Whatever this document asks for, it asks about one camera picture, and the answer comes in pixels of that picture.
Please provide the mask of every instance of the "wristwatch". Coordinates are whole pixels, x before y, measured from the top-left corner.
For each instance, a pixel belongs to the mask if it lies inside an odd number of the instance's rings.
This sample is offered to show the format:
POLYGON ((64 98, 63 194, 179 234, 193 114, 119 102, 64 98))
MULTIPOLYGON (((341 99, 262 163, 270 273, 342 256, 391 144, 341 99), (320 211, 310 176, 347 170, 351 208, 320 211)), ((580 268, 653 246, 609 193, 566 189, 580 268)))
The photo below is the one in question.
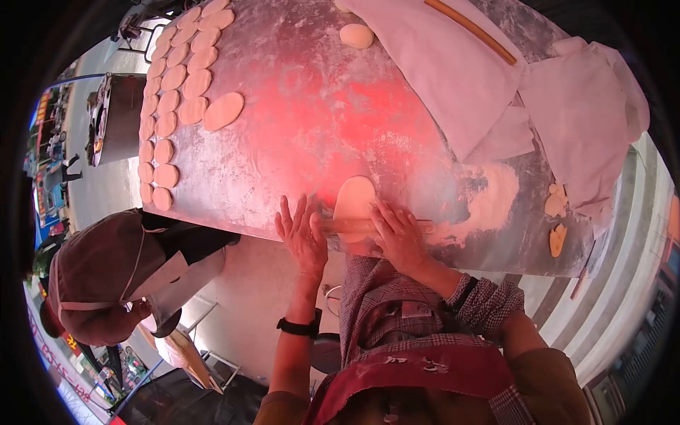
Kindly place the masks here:
POLYGON ((281 318, 276 325, 276 329, 281 329, 285 333, 293 335, 308 336, 315 339, 319 335, 319 324, 321 323, 321 315, 323 310, 316 309, 314 311, 314 320, 310 324, 290 323, 286 318, 281 318))

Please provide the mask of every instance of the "rolling pin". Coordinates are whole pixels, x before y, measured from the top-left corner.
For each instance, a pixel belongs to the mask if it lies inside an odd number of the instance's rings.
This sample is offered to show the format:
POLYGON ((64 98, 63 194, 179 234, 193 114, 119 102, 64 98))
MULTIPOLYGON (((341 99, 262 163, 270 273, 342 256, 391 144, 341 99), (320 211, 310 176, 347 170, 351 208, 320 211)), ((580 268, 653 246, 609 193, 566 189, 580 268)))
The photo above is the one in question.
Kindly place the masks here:
MULTIPOLYGON (((435 232, 432 220, 418 220, 418 226, 425 235, 435 232)), ((322 227, 327 233, 378 233, 371 219, 323 220, 322 227)))

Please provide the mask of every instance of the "hand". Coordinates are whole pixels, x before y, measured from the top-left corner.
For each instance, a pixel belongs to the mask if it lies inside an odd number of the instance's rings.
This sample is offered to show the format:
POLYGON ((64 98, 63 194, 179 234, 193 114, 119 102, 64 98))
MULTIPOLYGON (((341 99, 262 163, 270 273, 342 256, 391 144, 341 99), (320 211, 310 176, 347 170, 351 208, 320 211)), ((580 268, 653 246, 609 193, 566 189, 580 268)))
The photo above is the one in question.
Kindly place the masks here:
POLYGON ((408 209, 393 210, 387 203, 377 200, 371 219, 380 233, 375 244, 383 250, 399 273, 415 278, 432 257, 425 249, 418 221, 408 209))
POLYGON ((288 198, 281 197, 281 212, 274 218, 276 233, 298 263, 299 272, 306 277, 318 278, 324 274, 328 262, 328 244, 321 227, 321 216, 314 206, 307 206, 307 196, 298 201, 295 217, 290 217, 288 198))

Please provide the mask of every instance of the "flattened dough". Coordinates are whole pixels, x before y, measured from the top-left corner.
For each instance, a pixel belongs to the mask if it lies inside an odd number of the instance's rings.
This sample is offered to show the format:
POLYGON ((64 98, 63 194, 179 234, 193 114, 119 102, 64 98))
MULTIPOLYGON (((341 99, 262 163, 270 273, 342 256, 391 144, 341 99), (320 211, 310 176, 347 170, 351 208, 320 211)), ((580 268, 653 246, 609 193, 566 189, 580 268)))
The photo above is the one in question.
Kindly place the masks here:
POLYGON ((187 99, 193 99, 201 96, 210 87, 212 81, 212 74, 207 69, 199 69, 198 71, 189 74, 184 86, 182 87, 182 94, 187 99))
POLYGON ((177 46, 176 48, 172 49, 172 52, 170 52, 170 55, 168 56, 168 61, 167 61, 167 67, 172 68, 176 67, 182 61, 184 58, 186 58, 186 55, 189 53, 189 43, 183 43, 177 46))
POLYGON ((153 63, 154 61, 157 61, 158 59, 165 56, 165 54, 168 53, 168 50, 170 50, 170 47, 170 41, 164 41, 163 43, 156 42, 156 49, 153 53, 151 53, 151 62, 153 63))
POLYGON ((139 113, 139 116, 141 118, 149 116, 156 111, 157 107, 158 107, 158 95, 151 95, 149 97, 145 97, 143 102, 141 103, 141 112, 139 113))
POLYGON ((173 188, 180 179, 180 172, 172 164, 162 164, 154 170, 154 182, 163 188, 173 188))
POLYGON ((144 203, 151 203, 154 201, 154 187, 149 183, 141 183, 139 185, 139 196, 144 203))
POLYGON ((150 163, 154 158, 154 144, 150 140, 142 140, 139 144, 139 162, 150 163))
MULTIPOLYGON (((375 188, 372 181, 363 175, 355 175, 345 180, 338 191, 335 201, 333 220, 348 218, 371 218, 371 203, 375 202, 375 188)), ((338 233, 338 237, 345 243, 362 241, 365 233, 338 233)))
POLYGON ((208 131, 219 130, 231 124, 243 109, 241 93, 231 92, 210 104, 203 115, 203 128, 208 131))
POLYGON ((168 137, 175 132, 177 128, 177 115, 174 112, 167 112, 158 117, 156 123, 156 134, 159 137, 168 137))
POLYGON ((199 22, 199 31, 205 31, 208 28, 218 27, 225 29, 234 22, 234 11, 232 9, 220 10, 215 12, 199 22))
POLYGON ((162 77, 153 77, 151 79, 146 79, 146 85, 144 86, 144 97, 153 96, 160 90, 160 82, 163 80, 162 77))
POLYGON ((566 227, 558 224, 554 230, 550 231, 550 254, 557 258, 562 252, 564 246, 564 239, 566 238, 566 227))
POLYGON ((154 126, 156 120, 152 116, 147 116, 141 119, 139 123, 139 140, 149 139, 154 135, 154 126))
POLYGON ((194 39, 191 41, 191 51, 194 53, 200 52, 203 49, 212 47, 220 39, 222 32, 218 27, 208 28, 205 31, 201 31, 194 39))
POLYGON ((175 150, 170 139, 161 139, 154 148, 154 159, 158 164, 167 164, 172 159, 175 150))
POLYGON ((194 36, 194 34, 197 31, 197 28, 198 24, 196 22, 191 22, 190 24, 187 24, 186 27, 180 30, 175 37, 172 37, 172 41, 170 41, 170 44, 173 47, 177 47, 180 44, 186 43, 187 41, 189 41, 191 37, 194 36))
POLYGON ((184 99, 177 114, 180 116, 182 124, 191 125, 203 119, 206 109, 208 109, 208 99, 199 96, 193 99, 184 99))
POLYGON ((192 7, 177 21, 177 28, 185 29, 191 22, 194 22, 201 15, 201 6, 192 7))
POLYGON ((158 113, 167 114, 168 112, 172 112, 179 104, 180 92, 177 90, 168 90, 167 92, 163 93, 163 95, 160 97, 160 101, 158 101, 158 113))
POLYGON ((137 175, 143 183, 151 183, 154 181, 154 166, 150 163, 139 163, 137 166, 137 175))
POLYGON ((158 77, 160 74, 165 71, 165 64, 167 63, 166 58, 160 58, 157 59, 153 62, 151 62, 151 65, 149 66, 149 70, 146 71, 146 77, 147 78, 153 78, 153 77, 158 77))
POLYGON ((154 189, 154 205, 161 211, 168 211, 172 208, 172 196, 166 188, 154 189))
POLYGON ((214 47, 208 47, 207 49, 199 50, 191 59, 186 66, 186 70, 189 74, 193 74, 200 69, 206 69, 212 65, 217 60, 217 49, 214 47))
POLYGON ((184 78, 186 78, 186 67, 184 65, 172 67, 163 76, 160 88, 166 91, 175 90, 182 85, 184 78))

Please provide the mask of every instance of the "wooden rolling pin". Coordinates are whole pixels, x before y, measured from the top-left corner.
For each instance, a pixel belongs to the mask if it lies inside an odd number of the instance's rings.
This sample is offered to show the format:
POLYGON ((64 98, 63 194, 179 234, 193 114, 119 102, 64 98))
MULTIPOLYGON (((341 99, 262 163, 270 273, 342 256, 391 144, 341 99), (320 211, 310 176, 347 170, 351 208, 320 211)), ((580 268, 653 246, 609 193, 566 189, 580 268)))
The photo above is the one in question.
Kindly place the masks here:
POLYGON ((465 16, 456 12, 449 5, 446 5, 440 2, 439 0, 425 0, 425 4, 432 6, 433 8, 439 10, 441 13, 445 14, 449 18, 455 20, 457 23, 461 24, 466 30, 470 31, 478 39, 483 41, 484 44, 491 47, 493 51, 498 53, 498 55, 505 59, 505 61, 508 62, 510 65, 514 65, 517 63, 517 59, 515 59, 515 57, 511 55, 510 52, 505 50, 505 48, 500 43, 498 43, 493 37, 488 35, 486 31, 479 28, 477 24, 475 24, 465 16))
MULTIPOLYGON (((327 233, 378 233, 370 219, 323 220, 322 226, 327 233)), ((425 235, 435 232, 432 220, 418 220, 418 226, 425 235)))

